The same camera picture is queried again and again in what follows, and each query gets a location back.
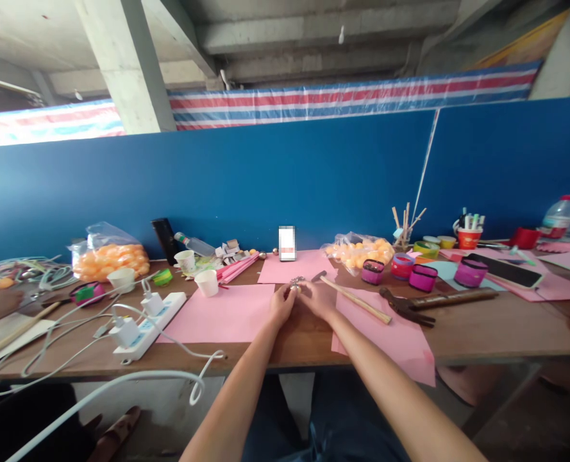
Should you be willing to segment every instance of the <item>smartphone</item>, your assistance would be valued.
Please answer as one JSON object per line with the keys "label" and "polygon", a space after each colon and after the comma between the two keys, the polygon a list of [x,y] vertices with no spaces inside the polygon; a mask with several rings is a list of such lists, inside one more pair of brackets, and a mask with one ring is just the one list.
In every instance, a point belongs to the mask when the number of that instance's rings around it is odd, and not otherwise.
{"label": "smartphone", "polygon": [[292,226],[278,227],[278,254],[281,261],[296,260],[296,228]]}
{"label": "smartphone", "polygon": [[484,257],[477,253],[470,253],[465,258],[485,263],[488,265],[488,273],[492,276],[524,289],[534,289],[543,279],[543,274],[536,271],[520,268],[514,264]]}

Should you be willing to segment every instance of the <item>black phone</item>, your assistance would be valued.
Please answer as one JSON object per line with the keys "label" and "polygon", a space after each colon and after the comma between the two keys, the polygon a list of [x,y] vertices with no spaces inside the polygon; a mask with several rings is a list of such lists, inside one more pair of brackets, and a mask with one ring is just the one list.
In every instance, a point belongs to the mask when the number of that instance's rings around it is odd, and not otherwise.
{"label": "black phone", "polygon": [[488,273],[492,276],[525,289],[534,289],[543,279],[543,274],[536,271],[520,268],[514,264],[484,257],[477,253],[470,253],[464,258],[485,263],[488,265]]}

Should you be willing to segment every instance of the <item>table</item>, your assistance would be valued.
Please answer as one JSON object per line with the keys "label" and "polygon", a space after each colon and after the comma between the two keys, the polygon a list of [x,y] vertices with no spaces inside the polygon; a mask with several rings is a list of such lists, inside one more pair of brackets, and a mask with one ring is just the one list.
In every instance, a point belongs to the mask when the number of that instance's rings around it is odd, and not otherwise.
{"label": "table", "polygon": [[[338,269],[338,284],[378,291],[377,287],[352,277],[341,265],[333,265]],[[262,266],[262,261],[255,262],[232,285],[256,284]],[[151,271],[165,267],[166,262],[154,262]],[[570,279],[570,271],[554,265],[548,267]],[[397,281],[389,275],[385,275],[383,281],[397,296],[421,295],[406,282]],[[196,287],[194,282],[184,281],[176,275],[168,287],[156,291],[162,298],[173,291],[183,291],[191,296]],[[443,293],[453,290],[443,281],[439,281],[435,288],[435,292]],[[336,292],[332,291],[331,294],[335,299]],[[139,307],[142,297],[143,292],[137,285],[131,293],[122,296],[120,302]],[[67,320],[86,318],[105,306],[104,301],[87,307]],[[70,305],[63,306],[50,318],[57,319],[70,310]],[[526,385],[536,378],[543,360],[570,356],[570,301],[530,303],[512,293],[501,292],[493,300],[438,308],[427,313],[437,319],[434,329],[424,329],[437,365],[512,364],[495,393],[489,396],[487,405],[479,406],[465,424],[464,430],[471,437],[487,425],[490,417],[526,389]],[[56,342],[48,349],[46,357],[29,380],[47,374],[70,358],[92,339],[96,329],[105,322],[106,318],[91,321]],[[274,372],[295,372],[322,366],[350,365],[349,357],[330,351],[331,335],[331,328],[325,322],[317,319],[303,305],[296,304],[289,321],[276,339],[269,369]],[[42,341],[36,341],[16,353],[1,369],[0,380],[27,381],[20,379],[20,371],[41,346]],[[191,357],[176,345],[160,343],[151,346],[141,360],[122,366],[120,360],[112,355],[115,346],[112,339],[97,342],[56,377],[76,382],[108,380],[144,370],[186,370],[198,373],[205,363],[204,359]],[[247,346],[247,343],[202,343],[190,347],[193,351],[205,354],[224,350],[227,359],[214,361],[206,375],[226,375]]]}

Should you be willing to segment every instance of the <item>wooden table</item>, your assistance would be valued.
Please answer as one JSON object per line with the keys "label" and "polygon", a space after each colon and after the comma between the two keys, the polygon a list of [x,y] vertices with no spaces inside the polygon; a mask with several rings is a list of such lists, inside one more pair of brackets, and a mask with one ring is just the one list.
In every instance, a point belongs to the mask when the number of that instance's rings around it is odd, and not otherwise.
{"label": "wooden table", "polygon": [[[166,262],[156,262],[151,271],[166,267]],[[232,285],[256,284],[258,271],[263,266],[257,261]],[[334,265],[339,273],[336,282],[346,287],[378,291],[352,277],[341,265]],[[548,265],[553,271],[570,278],[570,271]],[[395,295],[420,296],[406,282],[397,281],[389,274],[383,279]],[[187,296],[196,290],[194,282],[184,281],[179,275],[168,287],[158,288],[162,298],[173,291],[186,292]],[[436,292],[452,292],[453,289],[439,281]],[[335,298],[335,291],[330,290]],[[143,292],[137,285],[133,292],[122,296],[120,302],[140,307]],[[67,318],[67,321],[86,318],[106,306],[106,302],[87,307]],[[50,319],[57,319],[71,310],[71,305],[59,308]],[[437,319],[434,329],[424,328],[428,343],[438,365],[511,363],[523,359],[543,360],[549,357],[570,356],[570,302],[529,303],[509,292],[501,292],[494,300],[471,304],[438,308],[427,312]],[[47,374],[84,347],[107,318],[99,318],[76,329],[51,346],[45,359],[30,377],[34,379]],[[269,368],[278,372],[317,368],[319,366],[340,366],[350,364],[347,356],[330,351],[331,328],[317,319],[305,306],[296,304],[289,321],[282,328]],[[231,371],[247,348],[247,343],[193,344],[190,347],[200,353],[211,354],[222,349],[228,358],[214,361],[207,375],[224,375]],[[42,340],[33,342],[13,355],[0,371],[0,379],[21,382],[20,371],[30,357],[42,346]],[[112,339],[104,339],[82,353],[57,377],[72,381],[97,381],[136,372],[140,370],[186,370],[198,372],[205,361],[191,357],[173,344],[154,344],[145,356],[127,366],[122,366],[112,352],[115,349]]]}

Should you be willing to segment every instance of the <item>hammer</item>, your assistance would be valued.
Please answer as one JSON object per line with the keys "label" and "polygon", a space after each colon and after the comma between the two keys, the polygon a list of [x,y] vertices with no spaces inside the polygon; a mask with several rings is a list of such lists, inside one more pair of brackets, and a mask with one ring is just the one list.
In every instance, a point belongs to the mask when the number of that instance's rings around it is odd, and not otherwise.
{"label": "hammer", "polygon": [[337,290],[338,292],[343,294],[346,298],[351,300],[354,304],[364,308],[367,312],[369,312],[373,316],[377,317],[379,320],[381,320],[385,324],[390,323],[390,321],[392,320],[392,318],[390,316],[387,316],[384,312],[379,311],[376,308],[370,306],[365,301],[363,301],[361,298],[359,298],[357,295],[352,294],[351,292],[349,292],[344,287],[339,286],[335,282],[330,281],[329,279],[327,279],[325,277],[327,274],[328,274],[327,271],[321,271],[318,275],[316,275],[313,279],[311,279],[311,282],[317,282],[318,280],[322,280],[328,286],[330,286],[332,289]]}

